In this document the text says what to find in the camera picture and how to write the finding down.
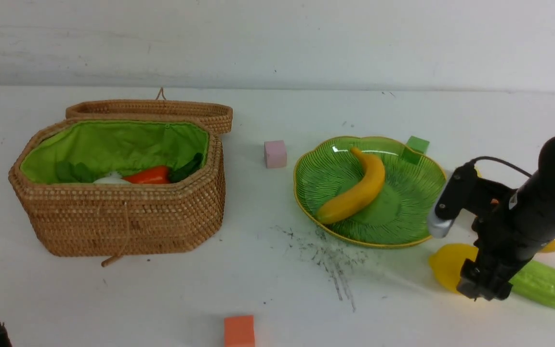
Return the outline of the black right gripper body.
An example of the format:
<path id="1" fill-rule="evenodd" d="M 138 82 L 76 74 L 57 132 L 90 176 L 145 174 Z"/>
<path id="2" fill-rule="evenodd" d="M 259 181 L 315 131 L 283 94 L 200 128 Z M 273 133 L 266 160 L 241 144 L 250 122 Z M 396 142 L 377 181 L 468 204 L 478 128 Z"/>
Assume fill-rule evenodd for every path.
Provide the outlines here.
<path id="1" fill-rule="evenodd" d="M 476 257 L 461 266 L 457 291 L 473 300 L 502 301 L 511 294 L 511 279 L 542 249 L 542 242 L 515 229 L 499 202 L 490 206 L 489 214 L 472 223 Z"/>

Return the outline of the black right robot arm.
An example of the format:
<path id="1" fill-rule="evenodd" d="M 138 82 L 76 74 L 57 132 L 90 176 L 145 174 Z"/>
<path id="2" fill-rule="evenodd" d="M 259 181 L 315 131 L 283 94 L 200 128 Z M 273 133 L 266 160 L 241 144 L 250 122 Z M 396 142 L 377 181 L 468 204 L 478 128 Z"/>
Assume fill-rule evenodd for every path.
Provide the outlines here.
<path id="1" fill-rule="evenodd" d="M 470 299 L 504 300 L 511 279 L 555 239 L 555 137 L 538 156 L 538 169 L 516 189 L 476 178 L 465 207 L 476 217 L 478 249 L 461 267 L 457 291 Z"/>

